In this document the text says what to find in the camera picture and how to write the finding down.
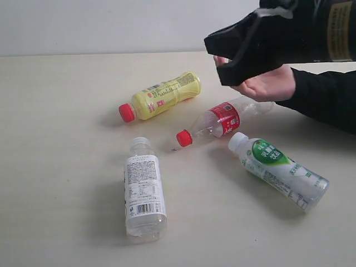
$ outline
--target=water bottle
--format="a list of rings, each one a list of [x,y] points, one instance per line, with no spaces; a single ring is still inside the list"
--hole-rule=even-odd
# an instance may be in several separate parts
[[[210,142],[269,112],[273,106],[274,102],[256,102],[246,96],[221,103],[200,115],[190,129],[179,132],[177,140],[182,147],[198,140]]]
[[[241,132],[229,141],[228,148],[242,165],[308,213],[329,187],[329,181],[299,165],[266,140],[249,139]]]
[[[132,140],[124,172],[127,236],[133,243],[160,239],[167,215],[159,161],[148,139]]]
[[[196,73],[187,71],[178,78],[161,82],[132,96],[131,103],[118,108],[125,122],[137,118],[148,120],[174,105],[200,94],[201,84]]]

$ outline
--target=white wall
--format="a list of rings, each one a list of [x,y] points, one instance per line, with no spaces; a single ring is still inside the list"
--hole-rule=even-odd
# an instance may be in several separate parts
[[[0,0],[0,56],[204,50],[258,0]]]

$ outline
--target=black sleeve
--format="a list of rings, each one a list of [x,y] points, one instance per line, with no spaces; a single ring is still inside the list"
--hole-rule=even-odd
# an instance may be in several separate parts
[[[313,74],[292,70],[295,93],[277,104],[356,134],[356,71]]]

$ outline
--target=hand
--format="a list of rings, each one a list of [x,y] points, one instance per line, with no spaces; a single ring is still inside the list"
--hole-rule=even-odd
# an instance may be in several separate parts
[[[221,66],[227,59],[214,56],[214,61],[216,66]],[[282,65],[231,88],[258,102],[276,102],[291,99],[295,92],[295,80],[292,69]]]

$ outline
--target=white bottle cap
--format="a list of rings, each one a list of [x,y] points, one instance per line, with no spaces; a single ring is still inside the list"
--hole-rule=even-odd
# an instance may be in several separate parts
[[[232,136],[232,138],[229,141],[228,148],[233,152],[237,154],[238,147],[242,142],[247,142],[249,140],[249,137],[247,135],[244,135],[242,132],[237,132]]]
[[[136,145],[151,146],[149,140],[147,138],[144,138],[144,137],[136,137],[136,138],[132,139],[131,147],[136,146]]]

